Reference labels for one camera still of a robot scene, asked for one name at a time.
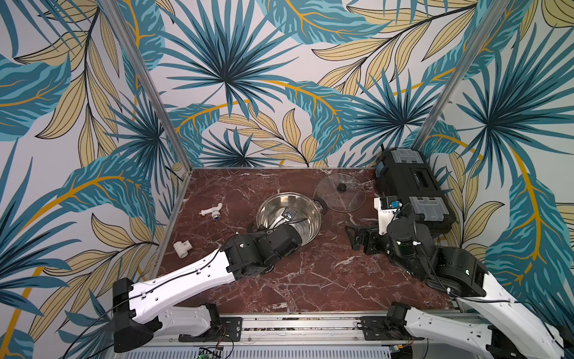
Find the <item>grey handled white spoon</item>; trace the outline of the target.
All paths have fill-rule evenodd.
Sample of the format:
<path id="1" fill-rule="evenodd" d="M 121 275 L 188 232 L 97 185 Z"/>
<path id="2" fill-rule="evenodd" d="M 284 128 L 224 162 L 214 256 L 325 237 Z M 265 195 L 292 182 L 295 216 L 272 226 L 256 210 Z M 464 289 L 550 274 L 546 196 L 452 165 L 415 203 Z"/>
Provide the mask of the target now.
<path id="1" fill-rule="evenodd" d="M 279 227 L 281 224 L 290 223 L 293 219 L 294 214 L 292 212 L 283 212 L 279 217 L 276 218 L 274 223 L 271 226 L 271 229 L 274 230 Z"/>

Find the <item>stainless steel pot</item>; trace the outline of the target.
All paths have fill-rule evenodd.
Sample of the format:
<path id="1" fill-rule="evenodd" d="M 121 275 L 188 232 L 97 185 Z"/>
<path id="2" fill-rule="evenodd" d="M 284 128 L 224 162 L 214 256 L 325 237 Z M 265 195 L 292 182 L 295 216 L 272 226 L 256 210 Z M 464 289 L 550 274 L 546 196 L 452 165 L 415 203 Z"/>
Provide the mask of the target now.
<path id="1" fill-rule="evenodd" d="M 302 245 L 311 243 L 321 230 L 322 216 L 328 211 L 321 198 L 309 198 L 295 192 L 274 194 L 260 206 L 255 226 L 267 231 L 289 224 L 302 238 Z"/>

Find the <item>glass pot lid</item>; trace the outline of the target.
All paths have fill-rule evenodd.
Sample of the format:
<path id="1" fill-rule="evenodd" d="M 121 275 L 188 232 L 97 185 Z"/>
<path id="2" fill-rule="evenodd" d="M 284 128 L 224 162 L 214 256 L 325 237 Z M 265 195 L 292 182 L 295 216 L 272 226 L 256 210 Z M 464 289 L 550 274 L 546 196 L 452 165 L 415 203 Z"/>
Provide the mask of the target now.
<path id="1" fill-rule="evenodd" d="M 318 182 L 313 199 L 325 210 L 350 213 L 366 202 L 366 190 L 351 175 L 329 174 Z"/>

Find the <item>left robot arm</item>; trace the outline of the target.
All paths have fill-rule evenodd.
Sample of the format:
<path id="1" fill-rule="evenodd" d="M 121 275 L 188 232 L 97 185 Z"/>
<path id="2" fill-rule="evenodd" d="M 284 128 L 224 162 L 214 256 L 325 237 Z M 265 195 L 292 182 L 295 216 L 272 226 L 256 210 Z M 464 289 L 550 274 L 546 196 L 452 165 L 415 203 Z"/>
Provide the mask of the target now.
<path id="1" fill-rule="evenodd" d="M 201 305 L 179 317 L 173 308 L 191 297 L 242 278 L 270 272 L 303 246 L 291 224 L 274 230 L 236 234 L 202 259 L 167 275 L 143 282 L 117 280 L 112 289 L 113 349 L 138 349 L 155 336 L 200 337 L 221 325 L 214 305 Z"/>

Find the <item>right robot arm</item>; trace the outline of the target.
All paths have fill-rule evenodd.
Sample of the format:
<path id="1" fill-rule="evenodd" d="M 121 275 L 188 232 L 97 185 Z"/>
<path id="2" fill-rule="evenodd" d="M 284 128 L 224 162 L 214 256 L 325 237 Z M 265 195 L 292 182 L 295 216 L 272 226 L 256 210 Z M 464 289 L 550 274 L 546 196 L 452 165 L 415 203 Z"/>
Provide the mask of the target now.
<path id="1" fill-rule="evenodd" d="M 437 340 L 480 358 L 565 358 L 573 333 L 553 326 L 529 299 L 516 299 L 486 266 L 461 248 L 436 245 L 431 231 L 408 218 L 393 218 L 383 231 L 345 228 L 351 248 L 384 254 L 391 264 L 478 312 L 484 323 L 463 323 L 392 303 L 384 317 L 362 317 L 366 340 Z"/>

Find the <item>white plastic water tap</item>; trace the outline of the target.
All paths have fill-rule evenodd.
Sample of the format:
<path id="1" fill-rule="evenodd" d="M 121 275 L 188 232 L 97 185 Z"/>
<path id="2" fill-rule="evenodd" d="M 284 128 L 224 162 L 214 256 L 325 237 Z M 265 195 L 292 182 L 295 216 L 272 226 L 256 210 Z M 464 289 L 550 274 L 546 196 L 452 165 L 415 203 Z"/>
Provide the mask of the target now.
<path id="1" fill-rule="evenodd" d="M 223 209 L 223 204 L 218 203 L 216 206 L 213 206 L 209 209 L 202 209 L 200 211 L 200 215 L 205 217 L 210 215 L 213 220 L 219 221 L 221 219 L 221 210 Z"/>

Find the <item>black plastic toolbox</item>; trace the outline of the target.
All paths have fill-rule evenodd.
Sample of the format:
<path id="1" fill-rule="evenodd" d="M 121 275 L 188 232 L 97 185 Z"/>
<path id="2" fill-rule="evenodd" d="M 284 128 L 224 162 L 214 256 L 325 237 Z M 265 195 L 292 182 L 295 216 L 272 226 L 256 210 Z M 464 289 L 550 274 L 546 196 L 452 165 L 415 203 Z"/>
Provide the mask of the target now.
<path id="1" fill-rule="evenodd" d="M 375 166 L 375 182 L 382 197 L 395 196 L 409 204 L 433 237 L 447 234 L 456 216 L 429 164 L 408 148 L 384 150 Z"/>

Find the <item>white pipe tee fitting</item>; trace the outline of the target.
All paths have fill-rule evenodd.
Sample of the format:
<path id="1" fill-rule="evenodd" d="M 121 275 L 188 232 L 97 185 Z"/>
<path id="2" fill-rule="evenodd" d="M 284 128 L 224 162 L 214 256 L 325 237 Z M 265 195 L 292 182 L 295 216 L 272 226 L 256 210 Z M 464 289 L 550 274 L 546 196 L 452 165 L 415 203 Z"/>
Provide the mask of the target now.
<path id="1" fill-rule="evenodd" d="M 187 257 L 192 248 L 193 246 L 189 241 L 178 241 L 173 244 L 173 249 L 180 259 Z"/>

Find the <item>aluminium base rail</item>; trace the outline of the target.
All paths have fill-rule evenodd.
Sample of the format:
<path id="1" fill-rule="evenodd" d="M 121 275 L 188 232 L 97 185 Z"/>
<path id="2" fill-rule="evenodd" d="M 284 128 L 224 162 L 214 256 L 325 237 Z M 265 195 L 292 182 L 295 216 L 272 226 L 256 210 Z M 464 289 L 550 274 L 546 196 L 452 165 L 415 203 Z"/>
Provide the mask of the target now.
<path id="1" fill-rule="evenodd" d="M 493 338 L 476 315 L 424 314 L 418 340 L 366 340 L 363 317 L 383 312 L 223 315 L 217 342 L 181 343 L 157 336 L 122 358 L 488 358 Z"/>

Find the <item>aluminium right corner post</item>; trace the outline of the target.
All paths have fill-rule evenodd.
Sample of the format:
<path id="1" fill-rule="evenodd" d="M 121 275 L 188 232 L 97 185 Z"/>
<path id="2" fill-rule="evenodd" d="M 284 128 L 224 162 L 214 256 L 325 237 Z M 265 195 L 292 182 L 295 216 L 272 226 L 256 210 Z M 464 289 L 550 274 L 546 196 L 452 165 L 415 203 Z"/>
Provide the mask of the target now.
<path id="1" fill-rule="evenodd" d="M 424 124 L 420 127 L 419 133 L 410 147 L 412 150 L 422 151 L 426 139 L 430 135 L 442 111 L 445 109 L 450 97 L 454 94 L 454 91 L 463 80 L 463 77 L 466 75 L 479 52 L 481 52 L 482 46 L 487 41 L 491 31 L 495 28 L 498 19 L 503 15 L 509 3 L 510 1 L 508 0 L 494 1 L 488 8 L 484 21 L 477 26 L 475 35 L 469 39 L 468 49 L 462 53 L 460 61 L 454 68 L 453 74 L 445 84 L 442 93 L 437 98 Z"/>

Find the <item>aluminium corner post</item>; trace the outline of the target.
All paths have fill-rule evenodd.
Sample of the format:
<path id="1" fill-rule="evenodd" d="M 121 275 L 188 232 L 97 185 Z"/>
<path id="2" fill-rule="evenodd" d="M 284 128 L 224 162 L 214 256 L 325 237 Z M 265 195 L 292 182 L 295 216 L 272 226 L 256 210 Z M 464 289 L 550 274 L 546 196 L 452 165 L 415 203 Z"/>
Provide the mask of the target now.
<path id="1" fill-rule="evenodd" d="M 112 0 L 103 0 L 100 4 L 110 22 L 112 30 L 118 37 L 120 44 L 126 52 L 128 60 L 134 68 L 135 75 L 139 77 L 143 91 L 148 96 L 148 100 L 151 101 L 152 107 L 155 110 L 155 113 L 157 113 L 158 119 L 160 120 L 161 125 L 163 125 L 167 137 L 172 143 L 185 172 L 188 174 L 191 173 L 192 165 L 190 161 L 188 161 L 187 154 L 177 137 L 175 127 L 173 126 L 169 114 L 164 107 L 164 103 L 161 101 L 161 97 L 152 81 L 148 69 L 146 68 L 145 61 L 136 46 L 135 37 L 131 34 L 117 2 Z"/>
<path id="2" fill-rule="evenodd" d="M 484 21 L 477 26 L 475 35 L 469 39 L 468 49 L 462 53 L 460 61 L 454 68 L 453 74 L 445 84 L 442 93 L 437 98 L 424 124 L 420 127 L 419 133 L 410 147 L 412 150 L 422 151 L 426 139 L 430 135 L 442 111 L 445 109 L 450 97 L 454 94 L 454 91 L 463 80 L 463 77 L 466 75 L 479 52 L 481 52 L 482 46 L 487 41 L 491 31 L 495 28 L 498 19 L 503 15 L 509 3 L 510 1 L 508 0 L 494 1 L 488 8 Z"/>

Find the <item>aluminium left corner post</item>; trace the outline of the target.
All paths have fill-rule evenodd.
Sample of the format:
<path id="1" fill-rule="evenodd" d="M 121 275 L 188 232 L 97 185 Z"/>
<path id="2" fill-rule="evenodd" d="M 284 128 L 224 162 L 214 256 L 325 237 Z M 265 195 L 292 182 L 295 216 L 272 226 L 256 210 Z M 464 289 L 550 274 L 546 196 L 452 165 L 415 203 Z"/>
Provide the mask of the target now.
<path id="1" fill-rule="evenodd" d="M 152 107 L 155 110 L 155 113 L 157 113 L 158 119 L 160 120 L 161 125 L 163 125 L 167 137 L 172 143 L 185 172 L 188 174 L 191 173 L 192 165 L 190 161 L 188 161 L 187 154 L 177 137 L 175 127 L 173 126 L 169 114 L 164 107 L 164 103 L 161 101 L 161 97 L 152 81 L 148 69 L 146 68 L 145 61 L 136 46 L 135 37 L 131 34 L 117 2 L 112 0 L 103 0 L 100 4 L 110 22 L 112 30 L 118 37 L 120 44 L 126 52 L 128 60 L 134 68 L 135 75 L 139 77 L 143 91 L 148 96 L 148 100 L 151 101 Z"/>

